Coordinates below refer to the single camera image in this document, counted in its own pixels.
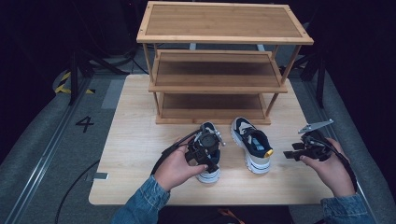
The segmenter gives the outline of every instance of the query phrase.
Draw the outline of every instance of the person's left hand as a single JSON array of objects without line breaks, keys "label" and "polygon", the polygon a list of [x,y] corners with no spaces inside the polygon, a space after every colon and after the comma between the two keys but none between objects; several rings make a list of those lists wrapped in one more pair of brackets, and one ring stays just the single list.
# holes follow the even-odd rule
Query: person's left hand
[{"label": "person's left hand", "polygon": [[183,184],[190,177],[198,175],[207,169],[205,164],[189,166],[187,163],[185,158],[187,146],[185,144],[189,141],[190,138],[181,144],[184,146],[172,152],[154,174],[154,178],[166,191]]}]

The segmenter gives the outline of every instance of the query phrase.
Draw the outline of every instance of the shoe rack shelf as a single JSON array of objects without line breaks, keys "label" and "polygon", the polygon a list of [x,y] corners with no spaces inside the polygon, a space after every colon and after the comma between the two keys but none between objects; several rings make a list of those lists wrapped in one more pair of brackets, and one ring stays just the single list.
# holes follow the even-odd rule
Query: shoe rack shelf
[{"label": "shoe rack shelf", "polygon": [[[289,6],[148,2],[137,42],[150,75],[157,123],[230,123],[245,117],[270,124],[269,113],[301,45],[313,40]],[[158,43],[274,45],[272,51],[158,49]],[[148,44],[154,45],[154,60]],[[295,45],[284,74],[275,61],[280,45]],[[271,93],[269,105],[263,94]]]}]

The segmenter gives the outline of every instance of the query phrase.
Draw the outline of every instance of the printed number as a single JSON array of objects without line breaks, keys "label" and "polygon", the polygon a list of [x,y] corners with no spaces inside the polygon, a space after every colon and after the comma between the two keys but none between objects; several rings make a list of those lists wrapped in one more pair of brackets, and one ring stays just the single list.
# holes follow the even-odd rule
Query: printed number
[{"label": "printed number", "polygon": [[88,126],[93,125],[93,123],[90,123],[91,117],[85,117],[84,119],[80,120],[79,122],[76,123],[78,126],[84,126],[84,133],[87,132]]}]

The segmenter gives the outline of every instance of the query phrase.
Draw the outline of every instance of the sneaker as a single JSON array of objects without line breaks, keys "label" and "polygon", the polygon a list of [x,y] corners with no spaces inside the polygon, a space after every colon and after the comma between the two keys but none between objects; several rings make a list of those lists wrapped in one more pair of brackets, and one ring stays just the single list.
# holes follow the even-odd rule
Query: sneaker
[{"label": "sneaker", "polygon": [[257,130],[247,119],[236,118],[231,125],[231,135],[235,143],[245,150],[245,162],[251,172],[264,174],[270,170],[270,156],[274,151],[265,133]]},{"label": "sneaker", "polygon": [[[204,126],[204,132],[215,133],[217,130],[215,125],[212,122],[205,122],[202,124]],[[202,133],[198,133],[195,139],[197,139]],[[213,161],[217,166],[219,166],[220,160],[220,150],[215,150],[212,154],[210,154],[209,159]],[[209,173],[208,171],[203,171],[202,173],[196,176],[199,181],[202,183],[210,184],[215,183],[220,178],[220,168],[213,173]]]}]

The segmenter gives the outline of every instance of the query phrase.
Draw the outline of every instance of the denim jacket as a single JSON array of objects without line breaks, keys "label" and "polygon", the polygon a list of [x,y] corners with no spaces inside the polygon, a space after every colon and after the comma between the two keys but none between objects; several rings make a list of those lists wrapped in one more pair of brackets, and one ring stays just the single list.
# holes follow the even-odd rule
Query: denim jacket
[{"label": "denim jacket", "polygon": [[[165,191],[152,175],[128,202],[115,214],[112,224],[157,223],[159,211],[166,205],[170,193]],[[322,199],[326,223],[374,223],[359,194]]]}]

